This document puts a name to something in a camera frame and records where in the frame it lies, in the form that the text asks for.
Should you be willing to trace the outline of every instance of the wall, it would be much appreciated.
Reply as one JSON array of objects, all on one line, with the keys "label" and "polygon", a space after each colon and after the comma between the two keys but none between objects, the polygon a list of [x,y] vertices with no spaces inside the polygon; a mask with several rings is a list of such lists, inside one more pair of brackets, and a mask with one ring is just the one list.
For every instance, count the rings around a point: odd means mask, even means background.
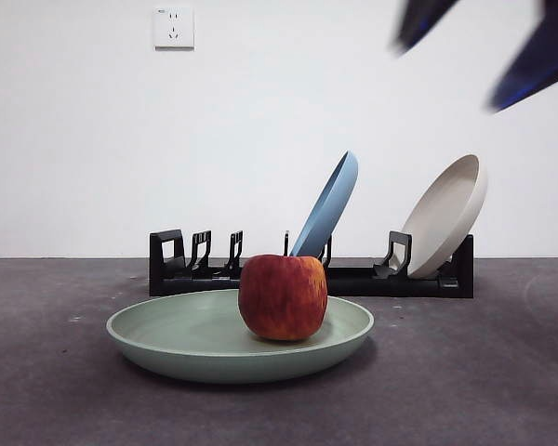
[{"label": "wall", "polygon": [[485,107],[537,3],[464,0],[397,58],[402,3],[193,0],[195,51],[156,52],[159,2],[0,0],[0,257],[146,256],[173,228],[279,253],[346,150],[334,256],[383,254],[469,152],[490,176],[476,254],[558,256],[558,85]]}]

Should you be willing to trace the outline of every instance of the black dish rack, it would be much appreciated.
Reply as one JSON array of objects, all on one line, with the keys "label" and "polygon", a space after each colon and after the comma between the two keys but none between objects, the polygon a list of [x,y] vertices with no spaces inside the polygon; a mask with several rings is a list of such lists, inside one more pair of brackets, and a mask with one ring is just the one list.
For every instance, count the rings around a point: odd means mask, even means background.
[{"label": "black dish rack", "polygon": [[[242,231],[230,236],[230,256],[221,267],[209,265],[211,231],[193,235],[191,257],[184,254],[181,230],[166,230],[150,235],[149,295],[178,295],[194,291],[237,289],[240,286],[240,255],[242,254]],[[163,243],[173,242],[174,254],[164,259]],[[394,245],[405,248],[404,260],[397,269],[389,266]],[[332,237],[328,239],[319,260],[325,267],[326,282],[330,295],[370,295],[392,297],[456,297],[473,298],[473,236],[468,235],[450,261],[438,269],[432,279],[411,279],[407,267],[411,261],[410,234],[391,231],[388,253],[371,267],[332,267]],[[198,248],[205,245],[205,252],[198,258]],[[288,236],[285,238],[287,254]]]}]

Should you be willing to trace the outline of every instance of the blurry object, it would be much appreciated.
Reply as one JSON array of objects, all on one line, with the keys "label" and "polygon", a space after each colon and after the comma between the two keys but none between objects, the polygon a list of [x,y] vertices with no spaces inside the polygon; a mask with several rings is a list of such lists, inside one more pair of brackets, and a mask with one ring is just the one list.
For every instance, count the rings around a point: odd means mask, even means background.
[{"label": "blurry object", "polygon": [[411,49],[432,29],[457,0],[407,0],[397,42]]},{"label": "blurry object", "polygon": [[[407,0],[397,42],[417,44],[457,0]],[[544,17],[498,82],[491,106],[503,110],[558,82],[558,0],[543,2]]]},{"label": "blurry object", "polygon": [[558,0],[545,2],[544,17],[494,92],[503,110],[558,82]]}]

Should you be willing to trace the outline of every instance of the green plate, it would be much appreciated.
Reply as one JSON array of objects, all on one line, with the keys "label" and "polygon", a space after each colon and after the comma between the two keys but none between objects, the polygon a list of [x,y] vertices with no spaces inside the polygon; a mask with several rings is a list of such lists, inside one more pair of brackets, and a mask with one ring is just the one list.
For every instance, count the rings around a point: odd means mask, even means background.
[{"label": "green plate", "polygon": [[328,298],[320,330],[304,341],[274,342],[250,332],[237,290],[172,295],[115,313],[108,333],[147,370],[205,383],[262,383],[318,372],[358,349],[374,324],[365,308]]}]

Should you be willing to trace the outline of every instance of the electrical outlet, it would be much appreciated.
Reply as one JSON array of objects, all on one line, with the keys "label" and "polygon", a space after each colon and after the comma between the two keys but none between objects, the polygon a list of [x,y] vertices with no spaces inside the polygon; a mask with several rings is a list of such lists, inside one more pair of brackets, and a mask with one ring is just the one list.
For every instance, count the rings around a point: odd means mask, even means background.
[{"label": "electrical outlet", "polygon": [[158,7],[153,11],[155,48],[194,48],[194,12],[191,7]]}]

